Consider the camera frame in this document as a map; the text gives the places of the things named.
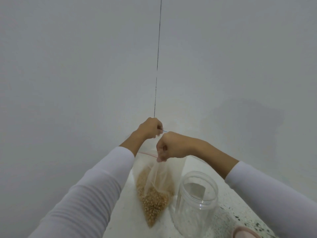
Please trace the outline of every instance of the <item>jar mouth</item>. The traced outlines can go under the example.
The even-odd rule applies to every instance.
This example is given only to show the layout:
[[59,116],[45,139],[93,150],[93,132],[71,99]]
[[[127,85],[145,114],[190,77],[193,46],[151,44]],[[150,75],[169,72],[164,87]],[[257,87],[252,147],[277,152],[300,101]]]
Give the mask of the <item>jar mouth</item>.
[[[186,188],[184,187],[184,183],[189,178],[198,178],[207,182],[210,185],[210,187],[212,187],[212,189],[214,190],[214,196],[205,200],[199,200],[193,197],[191,194],[187,192]],[[185,174],[180,183],[180,191],[183,193],[183,197],[185,200],[187,200],[187,202],[192,203],[194,206],[200,209],[208,209],[208,207],[218,198],[218,186],[216,182],[205,173],[199,171],[191,171]]]

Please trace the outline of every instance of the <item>transparent container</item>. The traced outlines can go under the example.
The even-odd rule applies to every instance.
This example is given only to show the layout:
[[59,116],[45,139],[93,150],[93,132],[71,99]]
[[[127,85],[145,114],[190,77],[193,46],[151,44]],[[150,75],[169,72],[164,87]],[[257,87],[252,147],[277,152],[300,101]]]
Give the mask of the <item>transparent container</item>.
[[175,228],[186,238],[202,237],[218,203],[218,186],[208,175],[192,171],[181,180],[170,206]]

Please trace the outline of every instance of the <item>white shirt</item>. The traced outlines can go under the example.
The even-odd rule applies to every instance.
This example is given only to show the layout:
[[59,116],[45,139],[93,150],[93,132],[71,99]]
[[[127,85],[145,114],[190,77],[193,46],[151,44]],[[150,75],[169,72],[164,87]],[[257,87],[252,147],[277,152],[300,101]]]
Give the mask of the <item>white shirt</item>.
[[[100,238],[133,166],[134,155],[113,149],[42,219],[29,238]],[[317,237],[317,203],[239,162],[225,182],[280,238]]]

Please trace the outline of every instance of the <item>white wall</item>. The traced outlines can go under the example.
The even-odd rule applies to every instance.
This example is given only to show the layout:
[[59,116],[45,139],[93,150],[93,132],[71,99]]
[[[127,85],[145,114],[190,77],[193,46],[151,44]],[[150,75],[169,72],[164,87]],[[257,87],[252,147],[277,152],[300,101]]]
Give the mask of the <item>white wall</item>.
[[317,201],[317,0],[162,0],[156,117]]
[[0,0],[0,233],[154,114],[160,0]]

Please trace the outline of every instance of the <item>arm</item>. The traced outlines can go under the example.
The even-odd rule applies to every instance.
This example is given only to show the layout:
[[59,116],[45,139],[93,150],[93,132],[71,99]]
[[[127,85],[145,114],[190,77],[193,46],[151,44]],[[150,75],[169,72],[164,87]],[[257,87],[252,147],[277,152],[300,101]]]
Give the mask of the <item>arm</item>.
[[208,163],[280,237],[314,237],[317,204],[205,141],[173,132],[157,144],[158,161],[194,155]]
[[102,237],[135,155],[146,139],[161,134],[162,129],[160,121],[148,118],[69,189],[29,238]]

